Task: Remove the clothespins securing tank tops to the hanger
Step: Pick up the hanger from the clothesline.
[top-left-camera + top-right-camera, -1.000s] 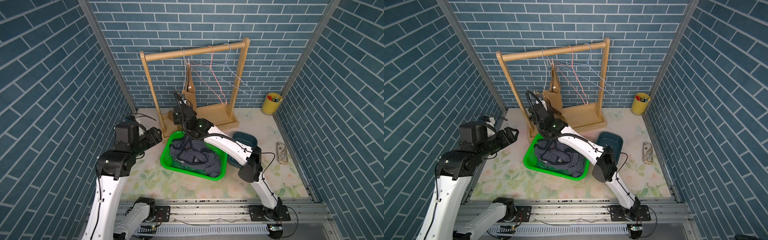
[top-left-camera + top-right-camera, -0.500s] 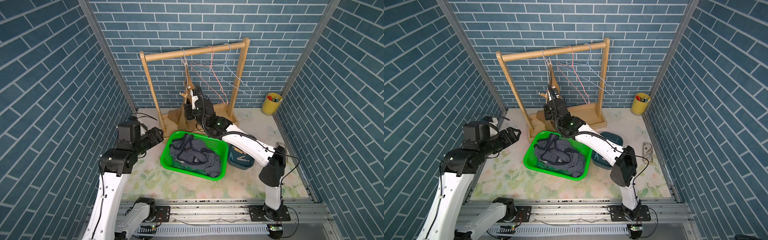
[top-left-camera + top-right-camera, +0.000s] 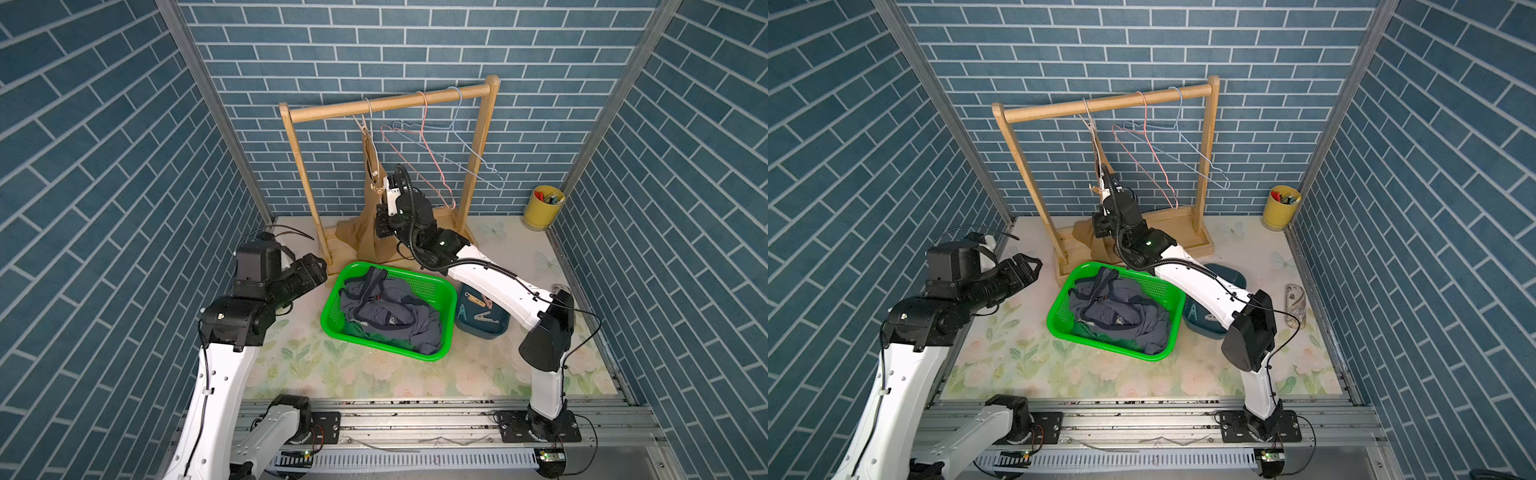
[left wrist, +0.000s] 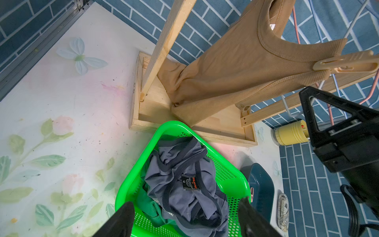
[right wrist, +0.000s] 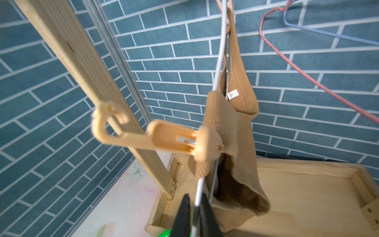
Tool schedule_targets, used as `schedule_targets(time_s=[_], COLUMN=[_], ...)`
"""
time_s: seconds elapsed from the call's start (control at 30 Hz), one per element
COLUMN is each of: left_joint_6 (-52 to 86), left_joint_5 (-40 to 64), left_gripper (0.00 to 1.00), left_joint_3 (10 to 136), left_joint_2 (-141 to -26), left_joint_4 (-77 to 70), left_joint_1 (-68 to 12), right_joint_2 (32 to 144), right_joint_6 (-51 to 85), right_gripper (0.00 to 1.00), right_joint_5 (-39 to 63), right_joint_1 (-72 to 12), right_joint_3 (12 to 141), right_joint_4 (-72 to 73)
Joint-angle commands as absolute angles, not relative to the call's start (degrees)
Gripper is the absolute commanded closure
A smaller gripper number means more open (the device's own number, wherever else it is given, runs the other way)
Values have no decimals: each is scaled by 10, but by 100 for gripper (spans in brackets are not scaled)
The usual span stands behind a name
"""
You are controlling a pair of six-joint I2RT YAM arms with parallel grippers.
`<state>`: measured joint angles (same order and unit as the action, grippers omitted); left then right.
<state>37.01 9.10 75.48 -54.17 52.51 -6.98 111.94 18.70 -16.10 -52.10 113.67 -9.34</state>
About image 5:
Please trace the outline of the pink wire hanger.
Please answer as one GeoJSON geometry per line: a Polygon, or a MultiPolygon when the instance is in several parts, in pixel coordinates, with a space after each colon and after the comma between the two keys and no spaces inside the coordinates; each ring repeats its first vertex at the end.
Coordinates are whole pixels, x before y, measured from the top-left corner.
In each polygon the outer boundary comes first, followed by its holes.
{"type": "MultiPolygon", "coordinates": [[[[285,7],[276,7],[272,10],[270,10],[269,12],[265,13],[260,21],[260,24],[259,24],[259,35],[260,37],[262,38],[262,40],[269,46],[273,49],[273,51],[275,53],[277,53],[283,60],[285,60],[293,69],[295,69],[298,73],[300,73],[303,77],[305,77],[307,80],[309,80],[310,82],[312,82],[314,85],[318,86],[320,89],[324,90],[326,93],[328,93],[329,95],[331,95],[332,97],[334,97],[335,99],[337,99],[338,101],[340,101],[341,103],[347,105],[348,107],[350,107],[351,109],[355,110],[356,112],[360,113],[361,115],[363,115],[364,117],[370,119],[371,121],[375,122],[375,123],[379,123],[379,118],[376,117],[375,115],[369,113],[368,111],[360,108],[359,106],[351,103],[350,101],[346,100],[345,98],[337,95],[336,93],[334,93],[332,90],[328,89],[327,87],[325,87],[323,84],[321,84],[320,82],[318,82],[317,80],[313,79],[310,75],[308,75],[306,72],[304,72],[302,69],[300,69],[297,65],[295,65],[289,58],[287,58],[280,50],[278,50],[264,35],[263,35],[263,31],[262,31],[262,28],[263,28],[263,23],[264,23],[264,20],[267,16],[269,16],[270,14],[276,12],[276,11],[280,11],[280,12],[283,12],[283,21],[284,23],[287,25],[287,26],[294,26],[293,24],[291,25],[290,23],[288,23],[285,19],[286,17],[286,12],[288,10],[288,8],[290,7],[291,3],[293,1],[288,1],[287,4],[285,5],[285,7]]],[[[350,41],[355,41],[355,42],[360,42],[360,43],[365,43],[365,44],[370,44],[370,45],[373,45],[373,46],[378,46],[379,43],[378,42],[374,42],[372,40],[366,40],[366,39],[359,39],[359,38],[354,38],[354,37],[350,37],[350,36],[342,36],[342,35],[337,35],[335,33],[331,33],[331,32],[326,32],[326,31],[320,31],[320,30],[316,30],[316,29],[311,29],[311,28],[307,28],[307,27],[303,27],[303,26],[299,26],[299,25],[295,25],[295,28],[296,29],[299,29],[299,30],[305,30],[305,31],[309,31],[309,32],[313,32],[313,33],[316,33],[316,34],[321,34],[321,35],[325,35],[325,36],[330,36],[330,37],[334,37],[334,38],[339,38],[339,39],[344,39],[344,40],[350,40],[350,41]]]]}

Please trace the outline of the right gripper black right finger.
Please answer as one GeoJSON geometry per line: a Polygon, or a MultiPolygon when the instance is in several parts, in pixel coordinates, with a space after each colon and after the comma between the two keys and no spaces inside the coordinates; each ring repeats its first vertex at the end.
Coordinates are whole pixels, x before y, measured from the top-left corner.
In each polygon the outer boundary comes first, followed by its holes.
{"type": "Polygon", "coordinates": [[[200,202],[200,237],[223,237],[214,212],[205,193],[200,202]]]}

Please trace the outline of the tan clothespin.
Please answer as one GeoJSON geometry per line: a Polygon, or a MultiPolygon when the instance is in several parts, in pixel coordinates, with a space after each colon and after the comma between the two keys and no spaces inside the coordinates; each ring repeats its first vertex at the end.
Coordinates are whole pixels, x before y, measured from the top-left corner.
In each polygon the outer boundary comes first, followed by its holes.
{"type": "Polygon", "coordinates": [[[143,134],[122,132],[119,136],[112,136],[106,131],[106,122],[111,116],[121,124],[130,121],[121,106],[111,102],[98,105],[92,114],[92,133],[108,145],[192,155],[197,162],[214,161],[224,152],[221,136],[208,125],[193,130],[168,121],[154,120],[143,134]]]}

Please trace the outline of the white wire hanger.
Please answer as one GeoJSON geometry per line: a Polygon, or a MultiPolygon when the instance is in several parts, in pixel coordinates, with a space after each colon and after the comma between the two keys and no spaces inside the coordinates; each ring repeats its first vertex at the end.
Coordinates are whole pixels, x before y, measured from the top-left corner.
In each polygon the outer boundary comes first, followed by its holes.
{"type": "Polygon", "coordinates": [[[224,152],[219,150],[223,148],[222,139],[216,131],[217,113],[220,111],[215,105],[216,98],[213,96],[221,95],[219,90],[220,76],[226,70],[226,44],[228,35],[228,26],[230,20],[228,14],[234,14],[232,1],[217,1],[217,5],[222,13],[221,40],[216,65],[215,78],[212,86],[212,92],[207,98],[207,112],[204,117],[204,124],[198,131],[196,138],[196,149],[194,160],[196,161],[195,177],[198,179],[194,201],[194,212],[191,226],[191,235],[197,237],[200,230],[200,202],[203,188],[206,184],[206,176],[212,173],[211,188],[209,189],[209,203],[213,200],[213,193],[216,184],[219,158],[224,152]]]}

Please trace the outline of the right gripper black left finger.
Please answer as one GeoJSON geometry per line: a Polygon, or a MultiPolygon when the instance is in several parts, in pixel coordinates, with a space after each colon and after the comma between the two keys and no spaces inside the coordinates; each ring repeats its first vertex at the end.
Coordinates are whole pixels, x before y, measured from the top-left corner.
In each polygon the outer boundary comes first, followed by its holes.
{"type": "Polygon", "coordinates": [[[190,197],[188,194],[185,194],[182,198],[169,236],[190,237],[190,231],[190,197]]]}

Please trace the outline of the light blue wire hanger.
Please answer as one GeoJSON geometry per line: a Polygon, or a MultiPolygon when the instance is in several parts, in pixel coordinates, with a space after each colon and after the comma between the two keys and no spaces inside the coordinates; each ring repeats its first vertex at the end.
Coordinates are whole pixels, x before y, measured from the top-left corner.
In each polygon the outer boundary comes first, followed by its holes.
{"type": "Polygon", "coordinates": [[[358,45],[379,46],[378,1],[292,1],[283,13],[283,23],[358,45]],[[288,19],[295,7],[306,8],[299,17],[301,23],[288,19]]]}

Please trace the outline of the tan tank top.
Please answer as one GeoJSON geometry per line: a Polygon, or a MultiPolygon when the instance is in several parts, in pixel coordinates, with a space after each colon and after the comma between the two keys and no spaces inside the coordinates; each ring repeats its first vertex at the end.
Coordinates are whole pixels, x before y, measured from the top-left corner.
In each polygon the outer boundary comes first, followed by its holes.
{"type": "MultiPolygon", "coordinates": [[[[259,105],[240,55],[233,14],[229,13],[228,18],[226,70],[220,76],[218,92],[221,95],[213,96],[220,110],[216,116],[216,131],[222,138],[225,151],[220,156],[212,209],[224,233],[270,211],[270,201],[258,177],[251,126],[259,114],[259,105]]],[[[194,158],[189,158],[188,166],[195,176],[194,158]]],[[[207,188],[211,188],[211,181],[212,173],[209,173],[207,188]]]]}

